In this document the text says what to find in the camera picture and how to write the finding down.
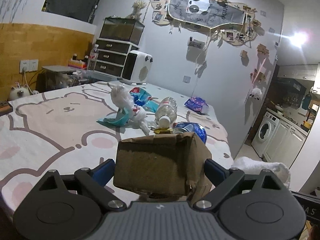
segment fabric banner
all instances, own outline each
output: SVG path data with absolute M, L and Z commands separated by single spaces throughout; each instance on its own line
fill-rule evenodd
M 244 12 L 216 0 L 170 0 L 169 15 L 176 20 L 215 28 L 244 23 Z

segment water bottle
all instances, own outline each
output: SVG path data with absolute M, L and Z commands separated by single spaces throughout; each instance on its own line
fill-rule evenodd
M 159 127 L 169 127 L 177 119 L 177 102 L 170 97 L 163 99 L 159 104 L 155 117 Z
M 87 69 L 94 70 L 96 67 L 97 59 L 98 59 L 98 44 L 95 44 L 94 48 L 90 52 L 90 56 L 88 59 Z

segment plush toy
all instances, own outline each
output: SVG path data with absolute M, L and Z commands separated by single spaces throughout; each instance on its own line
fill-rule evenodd
M 254 99 L 260 100 L 261 96 L 262 96 L 262 91 L 260 88 L 252 89 L 250 97 L 253 97 Z
M 10 94 L 9 94 L 9 100 L 16 100 L 18 98 L 24 98 L 30 96 L 29 90 L 27 85 L 24 87 L 20 86 L 19 83 L 17 83 L 17 87 L 12 87 Z
M 124 86 L 115 86 L 111 90 L 111 100 L 119 109 L 126 109 L 128 111 L 129 119 L 137 123 L 141 130 L 149 135 L 150 130 L 147 122 L 147 112 L 141 106 L 134 104 L 133 96 L 130 91 Z

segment power cord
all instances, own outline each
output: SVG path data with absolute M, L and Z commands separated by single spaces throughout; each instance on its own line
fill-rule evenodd
M 28 83 L 29 86 L 30 86 L 30 84 L 31 84 L 31 80 L 33 80 L 33 78 L 34 78 L 38 73 L 40 73 L 41 71 L 44 71 L 44 69 L 41 69 L 41 70 L 37 71 L 37 72 L 32 76 L 32 78 L 29 80 L 29 83 Z
M 25 81 L 26 81 L 26 85 L 27 85 L 27 87 L 28 87 L 28 90 L 29 90 L 30 94 L 33 95 L 33 92 L 32 92 L 32 90 L 30 89 L 30 87 L 29 87 L 29 85 L 28 85 L 28 82 L 27 82 L 26 71 L 23 69 L 23 70 L 22 70 L 22 73 L 23 73 L 24 79 L 25 79 Z

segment cartoon bear print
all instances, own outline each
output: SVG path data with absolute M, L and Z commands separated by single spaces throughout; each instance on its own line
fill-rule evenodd
M 114 111 L 104 101 L 89 99 L 86 95 L 75 92 L 39 104 L 21 105 L 16 113 L 24 118 L 25 128 L 65 149 L 86 146 L 87 137 L 93 133 L 107 133 L 121 139 L 115 130 L 96 122 Z

